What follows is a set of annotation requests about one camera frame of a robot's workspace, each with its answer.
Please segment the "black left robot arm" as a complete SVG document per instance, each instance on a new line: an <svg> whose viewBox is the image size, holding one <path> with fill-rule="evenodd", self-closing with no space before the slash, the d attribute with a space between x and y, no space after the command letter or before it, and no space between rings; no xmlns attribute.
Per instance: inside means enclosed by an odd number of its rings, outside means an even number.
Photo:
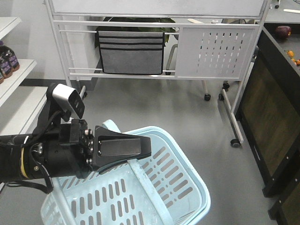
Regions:
<svg viewBox="0 0 300 225"><path fill-rule="evenodd" d="M38 140L30 135L1 136L0 180L2 182L104 173L130 159L151 156L151 140L72 120L45 132Z"/></svg>

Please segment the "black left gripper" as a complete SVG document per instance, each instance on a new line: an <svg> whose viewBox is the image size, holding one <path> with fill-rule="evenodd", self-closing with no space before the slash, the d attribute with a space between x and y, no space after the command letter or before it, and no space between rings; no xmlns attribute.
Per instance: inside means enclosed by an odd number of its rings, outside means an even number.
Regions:
<svg viewBox="0 0 300 225"><path fill-rule="evenodd" d="M60 124L42 136L42 162L52 178L76 176L85 179L91 173L91 166L86 162L90 157L87 130L85 120L73 119L71 123ZM118 133L101 126L95 127L93 143L92 169L98 173L130 159L151 156L149 137Z"/></svg>

